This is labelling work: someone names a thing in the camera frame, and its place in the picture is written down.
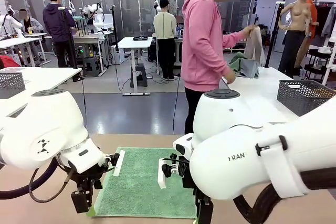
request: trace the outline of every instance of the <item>person in dark jacket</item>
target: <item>person in dark jacket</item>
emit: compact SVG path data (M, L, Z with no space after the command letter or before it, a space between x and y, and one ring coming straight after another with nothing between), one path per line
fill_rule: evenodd
M44 25L52 36L55 46L55 53L58 59L58 67L67 67L65 61L65 51L71 56L71 44L69 42L69 37L67 34L68 27L65 27L66 23L62 17L61 11L58 9L61 4L61 0L50 0L50 3L43 10L43 22ZM70 27L75 26L75 21L72 15L66 9L67 20ZM69 57L70 66L75 68L77 66L76 59L74 57ZM83 78L80 74L75 75L73 81L80 81Z

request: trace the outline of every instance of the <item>red object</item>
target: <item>red object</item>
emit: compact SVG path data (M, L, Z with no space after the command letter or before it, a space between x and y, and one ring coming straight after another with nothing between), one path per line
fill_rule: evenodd
M0 60L3 62L5 68L20 67L10 56L0 55Z

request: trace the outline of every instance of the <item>teal cloth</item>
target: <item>teal cloth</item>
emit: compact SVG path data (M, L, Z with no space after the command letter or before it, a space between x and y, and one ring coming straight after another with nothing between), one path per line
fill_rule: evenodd
M159 159L176 154L174 149L120 148L125 157L119 177L113 176L113 171L106 175L95 216L195 218L193 190L182 187L179 175L167 178L167 189L158 185Z
M242 59L247 59L242 52L238 52L230 61L229 67L236 71L240 72L240 62Z

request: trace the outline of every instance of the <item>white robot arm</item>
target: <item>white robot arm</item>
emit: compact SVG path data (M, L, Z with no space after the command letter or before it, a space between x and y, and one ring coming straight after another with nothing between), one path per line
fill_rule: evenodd
M102 31L101 28L104 26L104 12L99 3L85 5L83 14L87 18L91 18L94 15L95 19L93 20L93 25L97 28L98 31Z
M22 38L23 37L23 33L22 33L22 24L17 21L13 16L6 14L6 15L0 15L0 24L1 26L4 26L5 21L9 21L12 25L12 27L15 29L16 33L17 33L17 37L18 38Z
M0 163L36 169L54 157L64 170L73 171L79 193L71 196L77 212L88 210L90 206L78 203L80 196L91 202L86 191L92 191L93 182L96 188L108 163L115 166L119 157L104 154L93 143L74 98L64 90L37 92L16 118L0 118Z
M161 159L158 183L165 188L166 177L178 172L184 187L196 189L198 202L209 197L237 200L262 183L271 183L280 198L304 196L310 189L302 173L336 167L335 110L336 97L296 121L269 125L251 121L237 92L206 93L197 106L195 133L174 142L183 155L180 163L169 166L165 160L170 159ZM316 118L324 119L318 128Z
M69 12L70 12L71 15L74 15L75 12L76 12L76 9L75 9L75 6L74 6L72 0L69 0Z

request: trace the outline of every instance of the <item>logo on robot arm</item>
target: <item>logo on robot arm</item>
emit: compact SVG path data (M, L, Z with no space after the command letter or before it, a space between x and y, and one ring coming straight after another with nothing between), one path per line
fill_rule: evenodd
M39 143L42 143L42 149L41 149L39 152L37 152L37 154L40 154L40 153L42 153L42 152L46 152L47 154L49 154L49 152L48 152L47 149L45 148L45 146L46 146L47 143L49 143L49 142L50 142L50 141L46 141L46 140L44 140L44 139L38 141L38 142L37 142L38 144L39 144Z
M241 158L244 158L245 157L245 152L242 152L242 153L238 153L236 155L232 155L230 157L228 157L229 161L235 161L235 160L238 160L238 159L241 159Z

